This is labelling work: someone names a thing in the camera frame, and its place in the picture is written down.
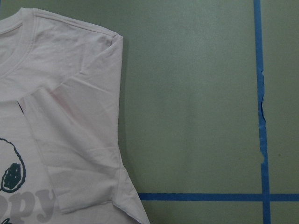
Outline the blue tape line crosswise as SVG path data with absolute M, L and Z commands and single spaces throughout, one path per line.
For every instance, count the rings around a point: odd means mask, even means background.
M 144 201 L 298 202 L 298 194 L 139 193 Z

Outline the blue tape line lengthwise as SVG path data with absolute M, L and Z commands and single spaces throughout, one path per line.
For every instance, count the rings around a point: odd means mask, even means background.
M 271 205 L 270 205 L 270 179 L 268 163 L 268 144 L 266 119 L 263 111 L 263 98 L 265 95 L 264 87 L 264 66 L 263 66 L 263 36 L 262 36 L 262 15 L 261 1 L 253 1 L 254 7 L 254 26 L 255 26 L 255 48 L 256 48 L 256 78 L 257 78 L 257 102 L 258 102 L 258 125 L 260 151 L 263 156 L 261 163 L 262 180 L 262 202 L 263 202 L 263 223 L 271 223 Z

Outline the pink Snoopy t-shirt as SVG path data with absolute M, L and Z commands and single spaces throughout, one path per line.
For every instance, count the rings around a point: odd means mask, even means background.
M 0 221 L 147 224 L 123 165 L 123 37 L 37 8 L 0 22 Z

